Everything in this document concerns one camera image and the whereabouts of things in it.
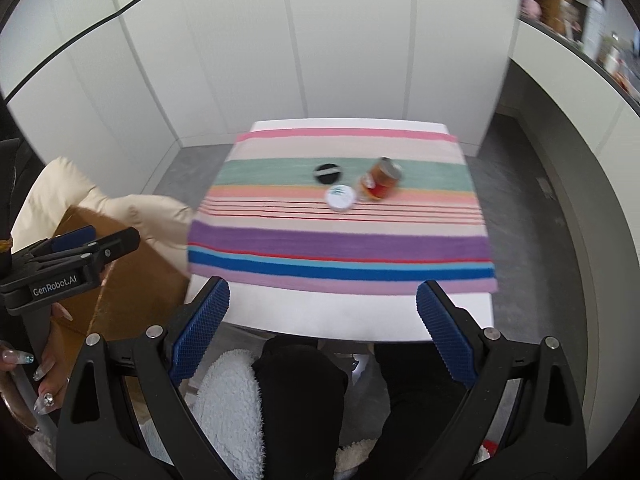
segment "black pants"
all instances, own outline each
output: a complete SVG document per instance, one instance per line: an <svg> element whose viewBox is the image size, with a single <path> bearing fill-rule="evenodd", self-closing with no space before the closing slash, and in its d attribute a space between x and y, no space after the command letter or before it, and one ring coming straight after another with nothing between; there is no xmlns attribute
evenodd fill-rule
<svg viewBox="0 0 640 480"><path fill-rule="evenodd" d="M449 375L432 343L378 344L391 412L354 477L407 478L449 423L465 389ZM264 417L265 480L331 480L347 375L316 341L276 336L254 363Z"/></svg>

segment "table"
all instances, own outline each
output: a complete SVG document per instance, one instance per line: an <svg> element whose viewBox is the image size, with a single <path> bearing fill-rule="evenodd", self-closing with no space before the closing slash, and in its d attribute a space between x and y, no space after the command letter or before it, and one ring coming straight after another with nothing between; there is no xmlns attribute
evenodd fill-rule
<svg viewBox="0 0 640 480"><path fill-rule="evenodd" d="M448 134L443 124L372 119L262 121L255 123L251 131L297 128L367 128ZM480 230L486 235L483 221ZM207 277L194 274L186 300L191 301L206 281ZM310 292L227 281L231 300L224 321L231 324L268 332L364 342L430 340L416 312L414 292L395 295ZM489 292L449 293L449 297L457 306L467 309L481 327L493 325Z"/></svg>

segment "gray floor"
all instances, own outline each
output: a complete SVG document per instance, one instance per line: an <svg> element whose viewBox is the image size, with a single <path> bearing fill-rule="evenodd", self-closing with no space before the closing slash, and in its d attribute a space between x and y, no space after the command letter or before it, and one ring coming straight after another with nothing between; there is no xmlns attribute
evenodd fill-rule
<svg viewBox="0 0 640 480"><path fill-rule="evenodd" d="M184 148L158 184L156 194L196 208L231 146ZM495 325L507 338L539 343L546 335L561 342L580 396L586 378L586 316L574 247L545 171L518 123L495 116L478 157L467 159L484 212L499 291ZM260 339L225 330L206 362L234 346L259 351ZM498 440L514 386L488 437ZM388 414L386 387L375 361L350 386L340 442L379 434Z"/></svg>

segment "long manicured nail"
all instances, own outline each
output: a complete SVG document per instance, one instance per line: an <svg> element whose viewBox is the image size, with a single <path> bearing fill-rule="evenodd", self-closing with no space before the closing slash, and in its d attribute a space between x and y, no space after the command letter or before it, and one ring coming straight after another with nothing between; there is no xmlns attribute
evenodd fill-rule
<svg viewBox="0 0 640 480"><path fill-rule="evenodd" d="M60 312L62 313L62 317L64 317L67 321L73 321L74 317L71 315L71 313L62 305L58 304L58 308L60 309Z"/></svg>
<svg viewBox="0 0 640 480"><path fill-rule="evenodd" d="M55 400L53 399L53 395L46 392L36 399L36 403L33 405L33 411L38 415L47 415L47 413L55 410L54 404Z"/></svg>
<svg viewBox="0 0 640 480"><path fill-rule="evenodd" d="M30 365L33 363L33 355L22 350L4 350L2 362L8 365Z"/></svg>
<svg viewBox="0 0 640 480"><path fill-rule="evenodd" d="M44 361L40 366L38 366L36 373L34 373L33 375L33 380L39 381L41 378L47 375L49 371L53 368L54 364L56 364L54 359L49 359Z"/></svg>

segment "striped tablecloth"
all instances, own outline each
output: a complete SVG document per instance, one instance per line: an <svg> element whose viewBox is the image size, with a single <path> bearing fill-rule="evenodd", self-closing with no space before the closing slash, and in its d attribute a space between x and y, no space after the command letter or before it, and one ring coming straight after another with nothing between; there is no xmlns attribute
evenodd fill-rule
<svg viewBox="0 0 640 480"><path fill-rule="evenodd" d="M324 203L314 168L332 162L354 184L380 156L402 166L393 196L347 212ZM240 136L194 218L193 274L342 294L493 292L482 211L455 137L364 128Z"/></svg>

